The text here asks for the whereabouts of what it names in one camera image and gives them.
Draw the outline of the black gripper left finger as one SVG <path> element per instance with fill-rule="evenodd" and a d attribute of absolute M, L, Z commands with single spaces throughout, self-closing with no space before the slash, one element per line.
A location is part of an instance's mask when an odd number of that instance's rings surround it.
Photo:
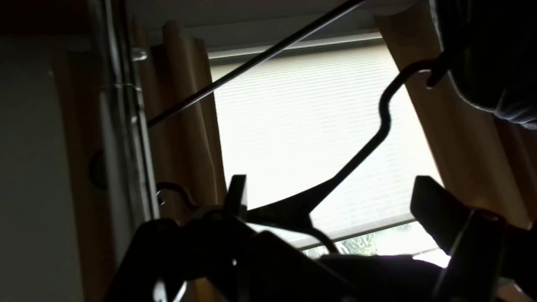
<path fill-rule="evenodd" d="M 224 203 L 224 211 L 234 216 L 241 216 L 242 210 L 244 210 L 244 193 L 246 193 L 246 183 L 247 183 L 247 176 L 246 174 L 234 174 L 227 196 L 225 196 L 225 203 Z"/>

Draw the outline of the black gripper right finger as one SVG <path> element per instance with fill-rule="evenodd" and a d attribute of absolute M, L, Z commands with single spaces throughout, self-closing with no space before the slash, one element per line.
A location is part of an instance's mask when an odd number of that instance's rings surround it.
<path fill-rule="evenodd" d="M 507 221 L 469 208 L 430 176 L 417 176 L 412 215 L 450 255 L 434 287 L 435 302 L 494 302 L 504 262 Z"/>

